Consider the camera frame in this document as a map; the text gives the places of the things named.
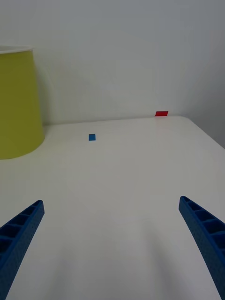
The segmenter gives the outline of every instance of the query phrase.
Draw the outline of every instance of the white table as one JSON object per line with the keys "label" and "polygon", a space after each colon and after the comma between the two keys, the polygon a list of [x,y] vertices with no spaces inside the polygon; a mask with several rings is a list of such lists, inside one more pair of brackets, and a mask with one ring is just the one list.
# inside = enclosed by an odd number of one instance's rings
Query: white table
{"label": "white table", "polygon": [[45,206],[7,300],[219,300],[181,195],[225,221],[225,150],[190,120],[47,127],[0,161],[0,225]]}

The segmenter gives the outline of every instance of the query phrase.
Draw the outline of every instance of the blue block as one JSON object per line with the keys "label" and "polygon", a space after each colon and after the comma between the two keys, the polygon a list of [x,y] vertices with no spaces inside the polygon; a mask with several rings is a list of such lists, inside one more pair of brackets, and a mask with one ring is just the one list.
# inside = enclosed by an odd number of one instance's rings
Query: blue block
{"label": "blue block", "polygon": [[95,140],[96,140],[95,134],[89,135],[89,141],[95,141]]}
{"label": "blue block", "polygon": [[179,211],[190,229],[222,300],[225,300],[225,224],[187,197]]}
{"label": "blue block", "polygon": [[44,213],[38,200],[0,228],[0,300],[5,300]]}

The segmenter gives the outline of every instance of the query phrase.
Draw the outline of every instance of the yellow-green lampshade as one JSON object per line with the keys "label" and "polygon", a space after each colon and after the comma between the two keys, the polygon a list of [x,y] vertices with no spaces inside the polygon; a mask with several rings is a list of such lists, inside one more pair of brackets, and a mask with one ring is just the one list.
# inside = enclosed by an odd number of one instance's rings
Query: yellow-green lampshade
{"label": "yellow-green lampshade", "polygon": [[44,138],[32,49],[0,46],[0,159],[29,153]]}

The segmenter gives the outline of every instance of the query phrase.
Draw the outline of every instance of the red rectangular object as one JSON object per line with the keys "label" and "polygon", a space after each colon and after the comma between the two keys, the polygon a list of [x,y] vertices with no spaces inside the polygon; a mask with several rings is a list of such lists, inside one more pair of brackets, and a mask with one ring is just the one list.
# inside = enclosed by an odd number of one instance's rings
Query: red rectangular object
{"label": "red rectangular object", "polygon": [[155,117],[167,117],[168,111],[156,112]]}

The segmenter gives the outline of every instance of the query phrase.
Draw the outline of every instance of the small blue square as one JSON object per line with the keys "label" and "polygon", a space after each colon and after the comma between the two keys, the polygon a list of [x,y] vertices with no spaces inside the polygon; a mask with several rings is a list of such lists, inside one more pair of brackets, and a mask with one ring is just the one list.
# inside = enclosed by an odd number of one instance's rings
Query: small blue square
{"label": "small blue square", "polygon": [[95,134],[89,135],[89,141],[95,141],[95,140],[96,140]]}

